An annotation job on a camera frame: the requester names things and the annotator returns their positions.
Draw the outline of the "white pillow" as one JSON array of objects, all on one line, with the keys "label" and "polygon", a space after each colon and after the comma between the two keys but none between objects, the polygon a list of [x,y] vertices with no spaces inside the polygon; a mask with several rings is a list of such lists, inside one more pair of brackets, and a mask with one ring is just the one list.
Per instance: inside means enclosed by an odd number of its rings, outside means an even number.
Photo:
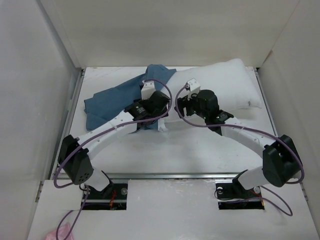
[{"label": "white pillow", "polygon": [[227,112],[263,106],[260,91],[254,80],[254,71],[239,58],[212,65],[179,70],[168,80],[172,96],[195,79],[201,90],[211,90],[218,98],[219,107]]}]

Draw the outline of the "blue pillowcase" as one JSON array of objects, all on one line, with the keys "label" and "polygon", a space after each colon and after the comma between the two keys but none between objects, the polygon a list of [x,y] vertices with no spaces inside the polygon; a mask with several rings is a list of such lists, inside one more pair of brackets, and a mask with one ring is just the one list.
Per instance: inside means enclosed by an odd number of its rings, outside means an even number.
[{"label": "blue pillowcase", "polygon": [[85,128],[92,131],[115,118],[125,107],[141,98],[141,85],[145,80],[157,79],[168,84],[177,72],[161,64],[150,64],[145,73],[131,78],[115,87],[97,92],[93,97],[84,100],[86,113]]}]

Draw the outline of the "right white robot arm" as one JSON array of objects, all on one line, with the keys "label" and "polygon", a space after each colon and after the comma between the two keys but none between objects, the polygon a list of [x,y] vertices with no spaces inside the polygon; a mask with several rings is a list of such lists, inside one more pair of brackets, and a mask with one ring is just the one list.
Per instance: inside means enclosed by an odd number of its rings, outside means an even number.
[{"label": "right white robot arm", "polygon": [[305,177],[302,161],[293,140],[287,136],[274,136],[262,130],[245,126],[229,112],[220,109],[218,98],[211,90],[200,90],[184,97],[175,97],[175,110],[179,117],[197,115],[203,119],[202,128],[230,138],[255,152],[262,164],[240,172],[233,180],[231,190],[243,197],[250,189],[271,184],[299,184]]}]

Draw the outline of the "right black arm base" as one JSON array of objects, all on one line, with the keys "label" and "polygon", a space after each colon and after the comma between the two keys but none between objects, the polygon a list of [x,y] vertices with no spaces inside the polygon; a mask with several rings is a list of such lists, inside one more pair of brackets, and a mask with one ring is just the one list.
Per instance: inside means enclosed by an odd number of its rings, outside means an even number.
[{"label": "right black arm base", "polygon": [[214,196],[218,200],[219,210],[264,210],[259,186],[249,190],[236,186],[232,182],[217,182]]}]

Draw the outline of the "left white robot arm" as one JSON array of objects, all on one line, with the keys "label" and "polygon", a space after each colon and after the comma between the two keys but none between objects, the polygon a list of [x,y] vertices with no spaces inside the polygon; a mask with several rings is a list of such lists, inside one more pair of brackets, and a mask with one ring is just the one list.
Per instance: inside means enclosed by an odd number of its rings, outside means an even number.
[{"label": "left white robot arm", "polygon": [[100,127],[78,137],[66,136],[61,143],[57,171],[64,171],[73,185],[84,184],[99,197],[109,197],[114,184],[103,170],[93,166],[92,160],[118,138],[166,117],[170,106],[170,97],[156,90],[147,99],[134,100]]}]

